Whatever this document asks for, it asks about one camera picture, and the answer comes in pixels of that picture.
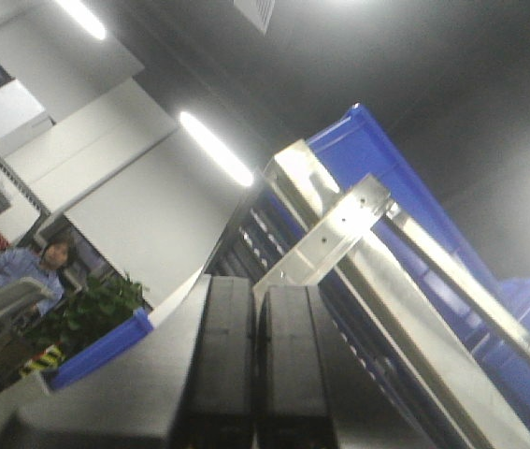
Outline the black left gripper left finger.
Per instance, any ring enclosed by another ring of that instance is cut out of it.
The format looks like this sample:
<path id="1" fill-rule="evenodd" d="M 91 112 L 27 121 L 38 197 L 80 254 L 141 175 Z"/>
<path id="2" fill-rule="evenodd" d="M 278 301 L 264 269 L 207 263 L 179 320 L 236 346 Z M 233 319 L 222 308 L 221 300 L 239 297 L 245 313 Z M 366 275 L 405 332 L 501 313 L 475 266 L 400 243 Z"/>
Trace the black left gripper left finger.
<path id="1" fill-rule="evenodd" d="M 246 278 L 209 280 L 172 448 L 250 448 L 255 310 Z"/>

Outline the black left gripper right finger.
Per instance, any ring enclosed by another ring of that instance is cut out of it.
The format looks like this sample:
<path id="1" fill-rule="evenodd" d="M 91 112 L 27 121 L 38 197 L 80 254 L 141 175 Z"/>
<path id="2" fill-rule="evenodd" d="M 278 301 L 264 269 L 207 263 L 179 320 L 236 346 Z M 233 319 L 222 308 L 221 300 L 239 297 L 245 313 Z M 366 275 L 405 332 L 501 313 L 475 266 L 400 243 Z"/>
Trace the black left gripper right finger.
<path id="1" fill-rule="evenodd" d="M 334 448 L 308 294 L 272 286 L 259 319 L 257 441 L 262 448 Z"/>

